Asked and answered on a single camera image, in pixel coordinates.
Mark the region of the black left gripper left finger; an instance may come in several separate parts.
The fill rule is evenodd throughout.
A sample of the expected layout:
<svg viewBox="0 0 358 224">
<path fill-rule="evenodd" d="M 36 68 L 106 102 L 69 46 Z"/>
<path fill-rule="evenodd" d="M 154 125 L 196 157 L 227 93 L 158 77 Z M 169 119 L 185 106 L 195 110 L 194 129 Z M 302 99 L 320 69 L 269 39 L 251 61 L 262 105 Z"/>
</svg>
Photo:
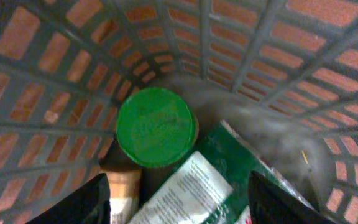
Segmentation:
<svg viewBox="0 0 358 224">
<path fill-rule="evenodd" d="M 107 175 L 98 174 L 27 224 L 110 224 L 109 199 Z"/>
</svg>

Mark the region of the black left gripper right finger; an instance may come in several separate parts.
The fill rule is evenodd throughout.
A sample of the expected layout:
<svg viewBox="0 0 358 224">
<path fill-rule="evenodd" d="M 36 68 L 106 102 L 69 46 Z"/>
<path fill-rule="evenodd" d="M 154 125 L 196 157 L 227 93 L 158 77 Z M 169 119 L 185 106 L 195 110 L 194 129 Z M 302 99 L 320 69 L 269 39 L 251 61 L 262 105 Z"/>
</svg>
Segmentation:
<svg viewBox="0 0 358 224">
<path fill-rule="evenodd" d="M 253 224 L 334 224 L 256 171 L 249 176 L 248 196 Z"/>
</svg>

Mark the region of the white tube carton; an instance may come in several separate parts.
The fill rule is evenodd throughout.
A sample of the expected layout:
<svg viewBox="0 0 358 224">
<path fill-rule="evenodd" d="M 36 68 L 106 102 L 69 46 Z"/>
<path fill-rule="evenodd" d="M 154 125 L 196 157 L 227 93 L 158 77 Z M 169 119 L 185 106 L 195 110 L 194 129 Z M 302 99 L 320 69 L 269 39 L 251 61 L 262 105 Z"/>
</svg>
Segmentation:
<svg viewBox="0 0 358 224">
<path fill-rule="evenodd" d="M 135 167 L 101 166 L 108 178 L 110 223 L 128 223 L 139 209 L 142 170 Z"/>
</svg>

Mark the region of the green white wipes pack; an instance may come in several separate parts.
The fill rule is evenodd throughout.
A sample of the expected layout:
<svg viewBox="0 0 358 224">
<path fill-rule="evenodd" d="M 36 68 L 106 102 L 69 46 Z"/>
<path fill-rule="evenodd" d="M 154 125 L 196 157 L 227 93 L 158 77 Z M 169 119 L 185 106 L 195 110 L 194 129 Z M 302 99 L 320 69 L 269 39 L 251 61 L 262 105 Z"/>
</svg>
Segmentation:
<svg viewBox="0 0 358 224">
<path fill-rule="evenodd" d="M 310 206 L 278 170 L 261 161 L 254 149 L 222 120 L 176 166 L 129 223 L 252 223 L 248 196 L 252 171 Z"/>
</svg>

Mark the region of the green lid spice jar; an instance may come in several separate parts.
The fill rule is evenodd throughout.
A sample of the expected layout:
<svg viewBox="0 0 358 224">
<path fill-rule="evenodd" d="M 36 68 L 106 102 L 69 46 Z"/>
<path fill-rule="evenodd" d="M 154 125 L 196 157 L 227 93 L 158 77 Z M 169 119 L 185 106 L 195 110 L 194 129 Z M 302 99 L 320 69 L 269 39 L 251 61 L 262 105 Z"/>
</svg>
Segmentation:
<svg viewBox="0 0 358 224">
<path fill-rule="evenodd" d="M 117 121 L 119 146 L 142 167 L 165 167 L 194 146 L 199 122 L 185 100 L 164 88 L 145 88 L 122 104 Z"/>
</svg>

